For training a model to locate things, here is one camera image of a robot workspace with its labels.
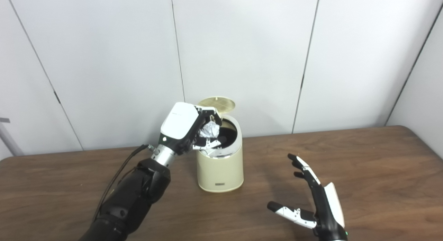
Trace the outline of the white and black left hand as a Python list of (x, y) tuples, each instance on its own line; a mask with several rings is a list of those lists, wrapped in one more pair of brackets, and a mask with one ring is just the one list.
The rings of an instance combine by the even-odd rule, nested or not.
[(215, 124), (217, 128), (223, 124), (215, 107), (177, 102), (161, 126), (159, 144), (183, 155), (191, 150), (217, 148), (227, 142), (227, 138), (219, 134), (202, 135), (207, 124)]

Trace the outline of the white and black right hand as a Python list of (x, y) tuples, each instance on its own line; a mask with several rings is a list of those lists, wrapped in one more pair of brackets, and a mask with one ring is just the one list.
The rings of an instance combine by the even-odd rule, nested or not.
[(344, 214), (334, 183), (330, 182), (323, 186), (310, 165), (303, 159), (294, 154), (288, 154), (288, 158), (292, 161), (292, 165), (299, 169), (298, 172), (294, 172), (294, 176), (307, 182), (315, 212), (284, 206), (274, 201), (270, 201), (267, 208), (297, 225), (311, 229), (320, 241), (347, 241)]

